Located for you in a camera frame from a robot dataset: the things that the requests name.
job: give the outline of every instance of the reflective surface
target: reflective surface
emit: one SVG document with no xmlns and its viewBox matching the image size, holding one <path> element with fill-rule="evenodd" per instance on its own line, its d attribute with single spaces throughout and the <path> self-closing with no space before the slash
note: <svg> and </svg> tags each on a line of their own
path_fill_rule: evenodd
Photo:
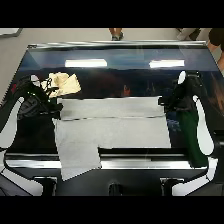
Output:
<svg viewBox="0 0 224 224">
<path fill-rule="evenodd" d="M 89 60 L 93 59 L 98 63 L 95 66 L 91 66 L 92 62 L 89 63 Z M 183 70 L 198 70 L 201 73 L 211 104 L 224 114 L 223 77 L 207 47 L 164 43 L 160 45 L 159 42 L 155 45 L 147 45 L 147 42 L 140 45 L 135 42 L 131 46 L 119 43 L 100 47 L 50 46 L 28 49 L 5 100 L 21 77 L 34 74 L 40 80 L 44 80 L 48 78 L 49 73 L 56 72 L 76 74 L 81 86 L 81 91 L 65 95 L 63 98 L 169 96 Z M 176 113 L 167 114 L 167 125 L 171 146 L 186 148 Z M 51 119 L 45 117 L 18 121 L 17 136 L 8 152 L 56 153 Z"/>
</svg>

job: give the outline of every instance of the yellow cloth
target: yellow cloth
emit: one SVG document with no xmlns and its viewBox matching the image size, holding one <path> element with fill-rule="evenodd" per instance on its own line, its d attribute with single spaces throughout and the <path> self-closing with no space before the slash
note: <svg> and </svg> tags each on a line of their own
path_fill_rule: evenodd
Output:
<svg viewBox="0 0 224 224">
<path fill-rule="evenodd" d="M 50 98 L 71 93 L 77 93 L 81 90 L 79 81 L 75 74 L 69 77 L 67 73 L 61 73 L 61 72 L 55 74 L 50 73 L 49 78 L 52 79 L 49 88 L 51 87 L 59 88 L 58 90 L 50 94 Z M 49 80 L 49 78 L 41 83 L 43 89 L 47 87 L 47 81 Z"/>
</svg>

